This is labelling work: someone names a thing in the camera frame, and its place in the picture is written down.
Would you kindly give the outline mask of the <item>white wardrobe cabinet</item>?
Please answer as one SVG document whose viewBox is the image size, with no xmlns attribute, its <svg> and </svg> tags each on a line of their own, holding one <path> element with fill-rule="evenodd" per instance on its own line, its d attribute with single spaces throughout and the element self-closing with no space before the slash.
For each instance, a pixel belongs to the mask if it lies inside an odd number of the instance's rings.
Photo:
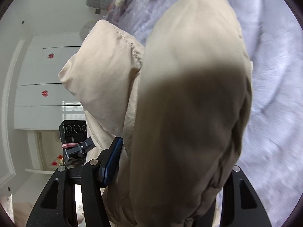
<svg viewBox="0 0 303 227">
<path fill-rule="evenodd" d="M 83 107 L 61 84 L 58 73 L 78 52 L 77 32 L 36 36 L 29 44 L 17 82 L 14 127 L 58 130 L 64 120 L 83 120 Z"/>
</svg>

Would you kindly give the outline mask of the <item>beige quilted puffer jacket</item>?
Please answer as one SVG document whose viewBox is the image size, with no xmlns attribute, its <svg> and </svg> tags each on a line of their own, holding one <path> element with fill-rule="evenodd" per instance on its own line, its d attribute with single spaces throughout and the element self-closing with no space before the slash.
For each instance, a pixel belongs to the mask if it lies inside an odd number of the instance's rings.
<svg viewBox="0 0 303 227">
<path fill-rule="evenodd" d="M 96 158 L 123 139 L 120 165 L 103 192 L 115 226 L 193 226 L 242 148 L 253 64 L 227 0 L 179 0 L 146 44 L 98 21 L 59 72 L 84 108 Z"/>
</svg>

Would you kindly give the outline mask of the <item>lavender fuzzy bed blanket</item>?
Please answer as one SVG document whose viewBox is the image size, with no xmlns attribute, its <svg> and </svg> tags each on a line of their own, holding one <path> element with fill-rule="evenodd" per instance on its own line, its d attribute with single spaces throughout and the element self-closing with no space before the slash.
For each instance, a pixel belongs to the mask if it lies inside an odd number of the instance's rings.
<svg viewBox="0 0 303 227">
<path fill-rule="evenodd" d="M 107 20 L 142 44 L 178 0 L 125 0 Z M 253 62 L 253 103 L 238 165 L 272 226 L 302 195 L 302 29 L 284 0 L 227 0 Z"/>
</svg>

